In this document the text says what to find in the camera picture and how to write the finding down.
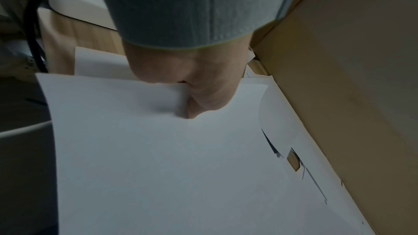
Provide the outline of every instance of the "stack of paper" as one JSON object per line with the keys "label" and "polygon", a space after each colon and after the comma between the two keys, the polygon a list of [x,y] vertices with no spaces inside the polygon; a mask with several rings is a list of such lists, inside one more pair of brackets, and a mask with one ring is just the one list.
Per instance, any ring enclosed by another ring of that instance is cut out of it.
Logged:
{"label": "stack of paper", "polygon": [[84,76],[38,75],[53,119],[60,234],[364,233],[272,152],[261,128],[285,154],[301,126],[273,80],[243,81],[225,108],[187,120],[185,85],[131,80],[124,57],[79,60],[80,51]]}

